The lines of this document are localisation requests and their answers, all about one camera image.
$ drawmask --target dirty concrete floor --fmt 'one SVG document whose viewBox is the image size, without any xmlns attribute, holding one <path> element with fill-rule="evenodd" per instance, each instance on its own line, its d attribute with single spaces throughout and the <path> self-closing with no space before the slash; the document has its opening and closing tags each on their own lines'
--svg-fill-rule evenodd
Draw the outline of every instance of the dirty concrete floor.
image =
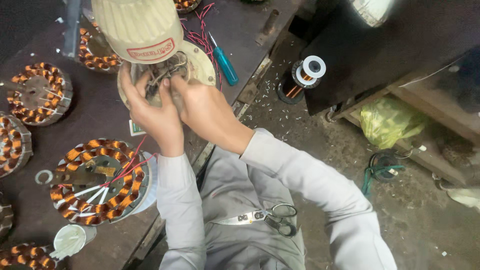
<svg viewBox="0 0 480 270">
<path fill-rule="evenodd" d="M 274 83 L 279 81 L 277 76 L 286 70 L 289 61 L 297 59 L 301 47 L 299 39 L 288 35 L 275 53 L 273 67 L 265 76 L 264 80 L 270 81 L 269 84 L 261 85 L 256 101 L 241 120 L 251 128 L 267 129 L 277 139 L 308 152 L 361 187 L 364 169 L 376 151 L 361 129 L 345 119 L 328 123 L 323 113 L 309 116 L 304 100 L 288 105 L 279 101 L 273 90 Z M 406 170 L 397 177 L 398 181 L 392 184 L 373 182 L 370 198 L 378 214 L 382 237 L 390 247 L 398 268 L 480 269 L 480 230 L 477 226 L 480 214 L 438 190 L 430 171 L 410 159 L 402 160 L 401 164 L 406 166 Z M 327 266 L 331 269 L 329 240 L 324 233 L 324 213 L 300 194 L 292 196 L 300 210 L 298 225 L 301 225 L 307 248 L 306 269 L 327 269 Z M 161 255 L 166 249 L 163 240 L 152 253 Z"/>
</svg>

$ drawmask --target grey trousers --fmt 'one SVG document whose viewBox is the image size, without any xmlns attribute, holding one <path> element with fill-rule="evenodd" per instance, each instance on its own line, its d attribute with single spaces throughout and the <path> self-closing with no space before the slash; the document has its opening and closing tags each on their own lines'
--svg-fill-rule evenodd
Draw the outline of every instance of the grey trousers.
<svg viewBox="0 0 480 270">
<path fill-rule="evenodd" d="M 256 132 L 271 135 L 263 128 Z M 246 165 L 239 155 L 216 147 L 208 164 L 200 190 L 205 223 L 207 258 L 225 249 L 235 252 L 234 245 L 255 246 L 261 252 L 250 252 L 245 259 L 257 259 L 252 253 L 269 254 L 292 269 L 305 269 L 304 244 L 301 231 L 294 238 L 285 238 L 263 221 L 246 225 L 211 223 L 233 218 L 258 209 L 268 209 L 279 203 L 293 204 L 290 191 L 278 180 Z M 296 225 L 296 218 L 289 219 Z"/>
</svg>

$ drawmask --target spool of copper wire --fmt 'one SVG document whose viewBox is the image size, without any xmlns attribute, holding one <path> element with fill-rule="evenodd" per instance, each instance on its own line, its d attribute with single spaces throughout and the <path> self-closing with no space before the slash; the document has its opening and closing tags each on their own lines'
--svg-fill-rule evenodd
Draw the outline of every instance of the spool of copper wire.
<svg viewBox="0 0 480 270">
<path fill-rule="evenodd" d="M 11 113 L 27 125 L 55 123 L 72 101 L 72 83 L 68 75 L 49 63 L 26 66 L 12 82 L 28 89 L 9 89 L 7 93 Z"/>
<path fill-rule="evenodd" d="M 0 177 L 21 169 L 32 153 L 31 133 L 13 115 L 0 111 Z"/>
<path fill-rule="evenodd" d="M 92 23 L 98 31 L 98 25 Z M 106 54 L 105 48 L 99 45 L 95 45 L 90 41 L 92 35 L 85 28 L 80 28 L 80 46 L 78 61 L 84 64 L 88 69 L 104 72 L 104 73 L 117 73 L 120 70 L 120 64 L 122 59 L 116 54 Z"/>
<path fill-rule="evenodd" d="M 33 270 L 54 270 L 57 261 L 48 254 L 46 246 L 21 244 L 0 251 L 0 270 L 20 269 L 21 265 Z"/>
<path fill-rule="evenodd" d="M 144 153 L 135 155 L 131 148 L 123 141 L 101 138 L 70 150 L 57 171 L 103 173 L 107 176 L 106 183 L 52 185 L 50 196 L 54 207 L 70 222 L 91 226 L 116 222 L 133 213 L 156 179 L 151 177 L 151 163 L 135 167 L 146 158 Z M 127 174 L 112 182 L 120 172 Z"/>
<path fill-rule="evenodd" d="M 319 85 L 325 74 L 325 62 L 317 56 L 309 56 L 305 60 L 296 61 L 291 73 L 285 76 L 277 87 L 278 98 L 288 104 L 296 104 L 302 100 L 305 89 Z"/>
<path fill-rule="evenodd" d="M 173 0 L 177 13 L 185 14 L 198 7 L 202 0 Z"/>
</svg>

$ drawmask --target yellow plastic bag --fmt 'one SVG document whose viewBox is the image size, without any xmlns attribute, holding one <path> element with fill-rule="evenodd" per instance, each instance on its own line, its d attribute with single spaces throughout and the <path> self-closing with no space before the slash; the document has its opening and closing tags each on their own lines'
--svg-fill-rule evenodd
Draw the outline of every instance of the yellow plastic bag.
<svg viewBox="0 0 480 270">
<path fill-rule="evenodd" d="M 419 134 L 427 116 L 407 103 L 379 98 L 361 108 L 360 124 L 367 139 L 380 149 L 391 148 L 398 139 Z"/>
</svg>

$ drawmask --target screwdriver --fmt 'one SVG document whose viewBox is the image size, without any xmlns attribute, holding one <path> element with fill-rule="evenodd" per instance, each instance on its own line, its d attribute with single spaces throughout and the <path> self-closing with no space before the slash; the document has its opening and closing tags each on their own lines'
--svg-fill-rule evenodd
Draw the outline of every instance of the screwdriver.
<svg viewBox="0 0 480 270">
<path fill-rule="evenodd" d="M 212 34 L 208 32 L 210 35 L 210 39 L 213 42 L 213 45 L 215 45 L 215 49 L 213 50 L 213 56 L 216 58 L 218 63 L 220 64 L 220 67 L 223 70 L 223 73 L 225 74 L 225 77 L 227 77 L 228 84 L 231 86 L 236 85 L 239 82 L 239 78 L 237 77 L 237 73 L 232 67 L 232 64 L 230 63 L 230 60 L 228 60 L 227 56 L 223 52 L 223 50 L 216 45 L 215 40 L 212 37 Z"/>
</svg>

